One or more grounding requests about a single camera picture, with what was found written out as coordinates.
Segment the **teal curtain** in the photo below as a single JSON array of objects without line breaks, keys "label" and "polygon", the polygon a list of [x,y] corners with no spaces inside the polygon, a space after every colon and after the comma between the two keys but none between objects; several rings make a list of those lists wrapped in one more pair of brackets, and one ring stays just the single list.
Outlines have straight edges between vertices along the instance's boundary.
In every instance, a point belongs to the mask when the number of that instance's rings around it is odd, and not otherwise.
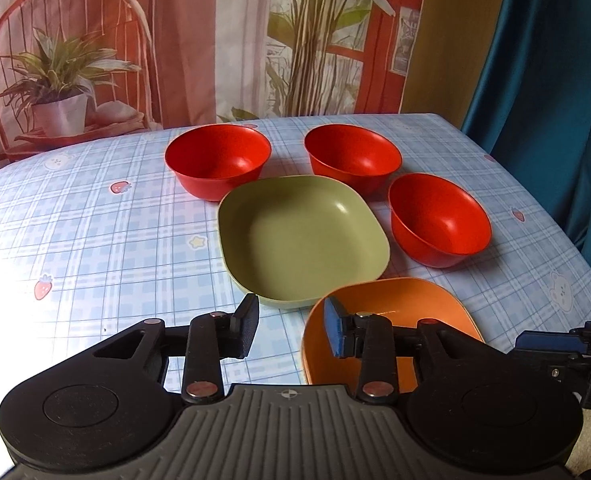
[{"label": "teal curtain", "polygon": [[591,266],[591,0],[503,0],[463,131]]}]

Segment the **blue plaid tablecloth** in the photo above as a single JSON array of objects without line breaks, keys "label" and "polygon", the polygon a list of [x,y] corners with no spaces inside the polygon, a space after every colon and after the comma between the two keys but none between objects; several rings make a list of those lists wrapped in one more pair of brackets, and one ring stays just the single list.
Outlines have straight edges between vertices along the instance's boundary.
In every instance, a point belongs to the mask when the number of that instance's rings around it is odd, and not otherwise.
[{"label": "blue plaid tablecloth", "polygon": [[[391,250],[388,274],[433,281],[510,348],[523,330],[591,320],[591,268],[537,201],[435,115],[356,115],[401,151],[405,171],[451,180],[491,218],[483,254],[431,270]],[[0,401],[24,378],[143,318],[185,324],[240,299],[216,208],[166,168],[170,130],[94,141],[0,170]]]}]

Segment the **orange square plate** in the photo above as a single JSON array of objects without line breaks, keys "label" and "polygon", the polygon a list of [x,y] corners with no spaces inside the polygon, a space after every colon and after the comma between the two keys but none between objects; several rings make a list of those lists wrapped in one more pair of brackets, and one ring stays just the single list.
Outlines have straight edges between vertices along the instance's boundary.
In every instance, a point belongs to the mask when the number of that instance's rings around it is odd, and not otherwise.
[{"label": "orange square plate", "polygon": [[[421,318],[436,318],[475,339],[483,339],[472,316],[455,296],[421,278],[385,278],[340,287],[330,295],[347,312],[383,315],[395,326],[414,327]],[[318,300],[309,312],[302,337],[301,359],[306,382],[346,385],[354,392],[361,361],[332,355],[324,325],[324,302]]]}]

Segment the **red bowl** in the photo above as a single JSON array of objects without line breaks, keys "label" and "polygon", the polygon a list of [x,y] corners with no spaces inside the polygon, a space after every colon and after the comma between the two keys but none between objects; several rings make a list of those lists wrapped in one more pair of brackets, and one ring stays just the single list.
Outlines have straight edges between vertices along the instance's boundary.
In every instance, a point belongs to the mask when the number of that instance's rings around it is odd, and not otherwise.
[{"label": "red bowl", "polygon": [[343,182],[361,196],[376,193],[403,163],[391,141],[354,125],[314,127],[304,137],[304,148],[313,174]]},{"label": "red bowl", "polygon": [[492,224],[484,208],[463,188],[434,174],[397,177],[388,202],[396,243],[423,266],[456,266],[491,243]]},{"label": "red bowl", "polygon": [[239,185],[258,180],[272,144],[260,131],[236,124],[204,125],[177,136],[164,161],[190,195],[219,202]]}]

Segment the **printed room scene backdrop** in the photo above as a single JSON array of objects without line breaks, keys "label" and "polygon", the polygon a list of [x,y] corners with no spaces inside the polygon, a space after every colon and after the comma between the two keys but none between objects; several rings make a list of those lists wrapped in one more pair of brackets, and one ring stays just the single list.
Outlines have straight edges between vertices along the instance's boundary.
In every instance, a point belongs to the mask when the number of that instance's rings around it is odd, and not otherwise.
[{"label": "printed room scene backdrop", "polygon": [[0,0],[0,166],[106,136],[396,113],[423,0]]}]

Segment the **green square plate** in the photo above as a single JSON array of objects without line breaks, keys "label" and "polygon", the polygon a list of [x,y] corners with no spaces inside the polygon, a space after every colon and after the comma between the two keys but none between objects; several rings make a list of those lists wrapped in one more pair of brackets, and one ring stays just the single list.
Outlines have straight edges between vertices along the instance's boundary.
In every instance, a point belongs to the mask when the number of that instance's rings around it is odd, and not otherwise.
[{"label": "green square plate", "polygon": [[218,241],[236,285],[282,309],[311,307],[339,287],[380,278],[391,254],[361,195],[312,174],[229,192],[218,205]]}]

